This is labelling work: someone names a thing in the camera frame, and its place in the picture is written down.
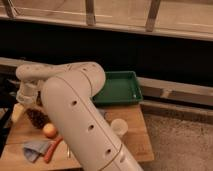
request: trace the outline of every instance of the green tray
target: green tray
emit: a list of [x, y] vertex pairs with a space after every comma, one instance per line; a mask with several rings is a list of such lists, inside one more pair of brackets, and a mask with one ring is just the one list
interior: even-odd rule
[[95, 105], [136, 104], [143, 99], [134, 71], [106, 72], [103, 89], [93, 97]]

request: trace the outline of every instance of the dark fruit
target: dark fruit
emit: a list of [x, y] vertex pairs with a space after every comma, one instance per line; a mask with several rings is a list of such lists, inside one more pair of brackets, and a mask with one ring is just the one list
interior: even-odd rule
[[48, 116], [44, 115], [39, 110], [27, 109], [26, 113], [32, 125], [36, 127], [37, 129], [42, 129], [46, 123], [50, 122]]

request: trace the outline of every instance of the railing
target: railing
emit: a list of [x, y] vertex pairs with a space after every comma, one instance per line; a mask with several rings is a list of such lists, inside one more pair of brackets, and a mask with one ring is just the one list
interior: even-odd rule
[[0, 0], [0, 18], [213, 40], [212, 0]]

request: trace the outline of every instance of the carrot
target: carrot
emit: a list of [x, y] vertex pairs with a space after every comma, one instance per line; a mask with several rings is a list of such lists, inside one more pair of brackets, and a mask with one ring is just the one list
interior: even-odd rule
[[52, 159], [53, 153], [58, 146], [58, 144], [63, 140], [61, 136], [58, 136], [55, 141], [52, 143], [50, 148], [47, 150], [46, 154], [44, 155], [44, 162], [49, 163]]

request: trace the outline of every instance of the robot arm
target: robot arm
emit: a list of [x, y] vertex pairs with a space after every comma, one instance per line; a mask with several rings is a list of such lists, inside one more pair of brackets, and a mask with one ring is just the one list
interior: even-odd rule
[[[101, 66], [88, 62], [51, 76], [41, 91], [43, 106], [82, 167], [86, 171], [142, 171], [91, 101], [105, 82]], [[25, 84], [31, 79], [23, 78]]]

